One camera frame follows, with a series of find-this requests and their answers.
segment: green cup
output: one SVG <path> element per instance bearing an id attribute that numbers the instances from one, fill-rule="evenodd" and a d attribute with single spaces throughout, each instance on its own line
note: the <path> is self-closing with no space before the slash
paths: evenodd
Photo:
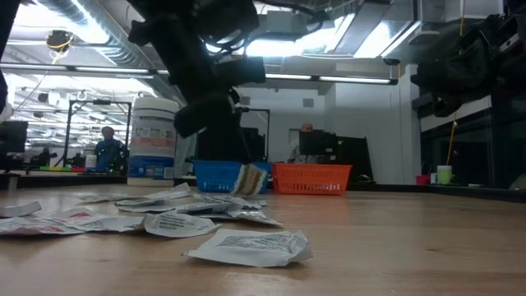
<path id="1" fill-rule="evenodd" d="M 438 183 L 440 185 L 449 185 L 453 178 L 453 168 L 450 165 L 439 165 L 437 168 Z"/>

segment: white plastic container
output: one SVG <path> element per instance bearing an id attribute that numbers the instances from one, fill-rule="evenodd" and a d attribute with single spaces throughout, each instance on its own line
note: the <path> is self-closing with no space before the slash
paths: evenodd
<path id="1" fill-rule="evenodd" d="M 84 167 L 86 172 L 94 172 L 97 169 L 97 155 L 86 155 Z"/>
<path id="2" fill-rule="evenodd" d="M 133 106 L 128 185 L 173 186 L 178 104 L 168 99 L 139 98 Z"/>

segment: torn paper packet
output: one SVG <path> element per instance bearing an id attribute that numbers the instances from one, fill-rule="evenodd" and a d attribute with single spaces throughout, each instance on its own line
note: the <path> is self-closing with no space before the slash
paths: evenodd
<path id="1" fill-rule="evenodd" d="M 191 189 L 188 186 L 188 183 L 183 183 L 177 185 L 173 189 L 156 192 L 148 194 L 142 198 L 137 198 L 133 200 L 117 201 L 115 205 L 117 206 L 151 206 L 163 204 L 165 201 L 172 199 L 178 199 L 183 197 L 191 196 Z"/>
<path id="2" fill-rule="evenodd" d="M 0 206 L 0 217 L 22 217 L 25 215 L 31 215 L 38 210 L 42 210 L 42 207 L 38 201 L 33 201 L 23 206 Z"/>
<path id="3" fill-rule="evenodd" d="M 85 231 L 42 218 L 9 218 L 0 220 L 0 235 L 83 234 Z"/>
<path id="4" fill-rule="evenodd" d="M 260 210 L 231 210 L 227 212 L 227 215 L 238 220 L 248 220 L 251 222 L 283 227 L 280 222 L 267 218 L 267 216 Z"/>
<path id="5" fill-rule="evenodd" d="M 267 171 L 256 167 L 254 164 L 242 165 L 232 195 L 237 197 L 255 196 L 260 192 L 263 182 L 268 177 Z"/>
<path id="6" fill-rule="evenodd" d="M 226 213 L 199 214 L 197 216 L 212 220 L 246 220 L 261 224 L 283 227 L 283 225 L 280 222 L 269 219 L 260 210 L 231 210 Z"/>
<path id="7" fill-rule="evenodd" d="M 175 212 L 178 214 L 210 214 L 210 213 L 224 213 L 228 210 L 236 209 L 237 207 L 230 202 L 193 202 L 186 205 L 176 206 Z"/>
<path id="8" fill-rule="evenodd" d="M 45 218 L 83 231 L 127 232 L 140 228 L 143 217 L 104 215 L 84 208 L 67 210 Z"/>
<path id="9" fill-rule="evenodd" d="M 102 202 L 102 201 L 123 201 L 137 198 L 144 198 L 139 196 L 133 196 L 125 193 L 100 193 L 93 194 L 85 197 L 78 197 L 83 202 Z"/>
<path id="10" fill-rule="evenodd" d="M 214 232 L 221 224 L 214 224 L 210 219 L 178 214 L 173 210 L 159 215 L 146 214 L 143 226 L 150 234 L 169 238 L 190 238 Z"/>
<path id="11" fill-rule="evenodd" d="M 117 206 L 119 210 L 129 211 L 133 213 L 146 213 L 146 212 L 165 212 L 173 210 L 177 207 L 176 204 L 170 201 L 158 202 L 157 204 L 145 205 L 145 206 Z"/>
<path id="12" fill-rule="evenodd" d="M 197 200 L 204 201 L 204 202 L 217 202 L 217 201 L 231 202 L 231 203 L 233 203 L 235 205 L 239 205 L 240 206 L 240 208 L 239 208 L 240 210 L 241 209 L 244 209 L 244 210 L 259 210 L 261 208 L 261 205 L 257 205 L 255 203 L 251 203 L 249 201 L 245 201 L 241 197 L 231 197 L 231 196 L 228 196 L 228 195 L 211 195 L 211 194 L 207 194 L 207 195 L 195 194 L 194 197 Z"/>
<path id="13" fill-rule="evenodd" d="M 154 200 L 170 200 L 175 198 L 188 197 L 190 195 L 190 186 L 188 186 L 188 183 L 183 183 L 177 185 L 176 187 L 170 190 L 148 194 L 145 195 L 145 197 Z"/>
<path id="14" fill-rule="evenodd" d="M 286 266 L 312 258 L 309 242 L 298 231 L 262 233 L 220 229 L 189 257 L 255 267 Z"/>

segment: plastic basket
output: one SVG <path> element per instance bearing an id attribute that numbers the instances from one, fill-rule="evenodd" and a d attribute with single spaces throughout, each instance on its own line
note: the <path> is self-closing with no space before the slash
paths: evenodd
<path id="1" fill-rule="evenodd" d="M 273 184 L 278 193 L 343 195 L 352 165 L 274 164 Z"/>
<path id="2" fill-rule="evenodd" d="M 235 161 L 194 160 L 197 188 L 202 192 L 231 192 L 238 179 L 241 163 Z M 253 163 L 269 174 L 261 186 L 260 193 L 266 192 L 271 163 Z"/>

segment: workbench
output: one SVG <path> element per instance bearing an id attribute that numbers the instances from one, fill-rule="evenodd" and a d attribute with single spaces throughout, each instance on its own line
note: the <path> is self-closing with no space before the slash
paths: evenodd
<path id="1" fill-rule="evenodd" d="M 39 215 L 76 207 L 94 192 L 164 188 L 91 185 L 0 192 L 0 201 L 40 201 Z M 95 295 L 525 295 L 526 206 L 430 193 L 348 192 L 346 197 L 264 195 L 264 212 L 303 231 L 314 257 L 253 268 L 182 256 L 213 234 L 168 239 L 90 233 L 0 237 L 0 294 Z M 254 224 L 223 228 L 279 231 Z"/>

